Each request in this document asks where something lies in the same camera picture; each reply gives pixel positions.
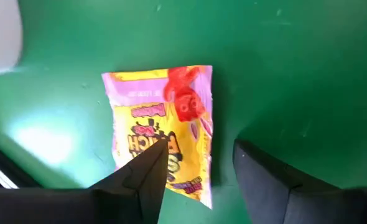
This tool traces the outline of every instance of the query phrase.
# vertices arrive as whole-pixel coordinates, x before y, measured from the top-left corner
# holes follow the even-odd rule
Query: green floor
[[[20,1],[24,50],[0,76],[0,149],[48,187],[114,169],[100,74],[214,66],[211,211],[167,191],[160,223],[249,223],[237,135],[339,187],[367,185],[367,1]]]

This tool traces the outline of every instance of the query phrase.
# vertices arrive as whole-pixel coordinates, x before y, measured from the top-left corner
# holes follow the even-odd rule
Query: green surface
[[[367,1],[20,1],[24,50],[0,76],[0,149],[48,187],[114,170],[100,74],[214,66],[213,202],[166,191],[160,223],[248,223],[240,134],[339,187],[367,185]]]

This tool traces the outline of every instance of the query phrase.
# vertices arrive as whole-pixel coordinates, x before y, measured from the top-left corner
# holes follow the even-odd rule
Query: white object
[[[0,0],[0,73],[17,63],[22,49],[22,23],[17,0]]]

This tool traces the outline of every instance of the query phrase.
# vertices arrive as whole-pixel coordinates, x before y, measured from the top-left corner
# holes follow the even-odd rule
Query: candy bag
[[[212,66],[102,74],[113,110],[112,155],[119,169],[168,139],[166,187],[211,208]]]

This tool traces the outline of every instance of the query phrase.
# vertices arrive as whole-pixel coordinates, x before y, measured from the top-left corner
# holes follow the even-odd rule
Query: black pointed object
[[[157,223],[167,161],[159,140],[89,189],[0,189],[0,223]]]
[[[367,189],[339,189],[236,140],[233,165],[253,224],[364,224]]]

